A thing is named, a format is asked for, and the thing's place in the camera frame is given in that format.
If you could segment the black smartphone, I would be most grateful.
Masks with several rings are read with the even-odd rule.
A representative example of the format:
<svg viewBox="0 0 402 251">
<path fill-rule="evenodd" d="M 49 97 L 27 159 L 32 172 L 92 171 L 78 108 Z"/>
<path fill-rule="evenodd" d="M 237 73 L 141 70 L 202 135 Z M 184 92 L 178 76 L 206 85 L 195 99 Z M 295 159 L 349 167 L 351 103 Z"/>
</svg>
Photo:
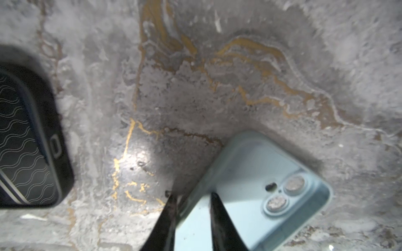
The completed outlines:
<svg viewBox="0 0 402 251">
<path fill-rule="evenodd" d="M 1 207 L 45 207 L 58 192 L 17 84 L 1 74 Z"/>
</svg>

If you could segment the light green phone case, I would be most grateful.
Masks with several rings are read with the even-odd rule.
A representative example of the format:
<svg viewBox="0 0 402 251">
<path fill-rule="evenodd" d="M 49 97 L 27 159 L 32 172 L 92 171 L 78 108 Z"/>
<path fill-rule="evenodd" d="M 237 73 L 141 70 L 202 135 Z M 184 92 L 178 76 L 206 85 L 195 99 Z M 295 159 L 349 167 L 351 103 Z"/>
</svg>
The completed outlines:
<svg viewBox="0 0 402 251">
<path fill-rule="evenodd" d="M 251 251 L 276 251 L 331 201 L 330 185 L 267 136 L 234 136 L 178 211 L 177 251 L 211 251 L 210 196 Z"/>
</svg>

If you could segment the black phone case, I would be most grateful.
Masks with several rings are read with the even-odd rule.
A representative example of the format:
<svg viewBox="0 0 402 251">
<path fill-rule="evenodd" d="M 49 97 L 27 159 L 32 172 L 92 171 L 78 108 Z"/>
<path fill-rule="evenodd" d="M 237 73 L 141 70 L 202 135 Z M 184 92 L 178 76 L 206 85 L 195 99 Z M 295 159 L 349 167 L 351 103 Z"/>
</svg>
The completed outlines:
<svg viewBox="0 0 402 251">
<path fill-rule="evenodd" d="M 12 63 L 1 64 L 1 74 L 9 76 L 27 107 L 32 127 L 53 175 L 58 196 L 56 203 L 45 207 L 1 207 L 2 209 L 49 208 L 58 205 L 74 185 L 74 173 L 53 93 L 47 82 L 34 71 Z"/>
</svg>

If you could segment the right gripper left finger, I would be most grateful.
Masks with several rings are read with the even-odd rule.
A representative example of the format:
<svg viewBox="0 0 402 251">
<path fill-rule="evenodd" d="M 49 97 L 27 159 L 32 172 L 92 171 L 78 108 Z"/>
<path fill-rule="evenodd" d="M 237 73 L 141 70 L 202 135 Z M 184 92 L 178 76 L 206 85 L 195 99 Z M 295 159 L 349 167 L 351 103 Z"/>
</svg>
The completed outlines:
<svg viewBox="0 0 402 251">
<path fill-rule="evenodd" d="M 171 194 L 141 251 L 173 251 L 177 221 L 177 195 Z"/>
</svg>

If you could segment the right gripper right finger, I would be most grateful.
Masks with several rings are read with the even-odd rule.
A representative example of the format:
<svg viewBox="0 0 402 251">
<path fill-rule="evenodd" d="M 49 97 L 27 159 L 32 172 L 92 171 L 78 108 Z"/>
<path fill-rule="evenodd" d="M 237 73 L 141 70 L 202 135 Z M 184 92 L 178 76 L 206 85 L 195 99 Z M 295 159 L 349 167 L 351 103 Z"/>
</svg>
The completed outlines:
<svg viewBox="0 0 402 251">
<path fill-rule="evenodd" d="M 210 196 L 210 220 L 213 251 L 247 251 L 222 200 L 215 192 Z"/>
</svg>

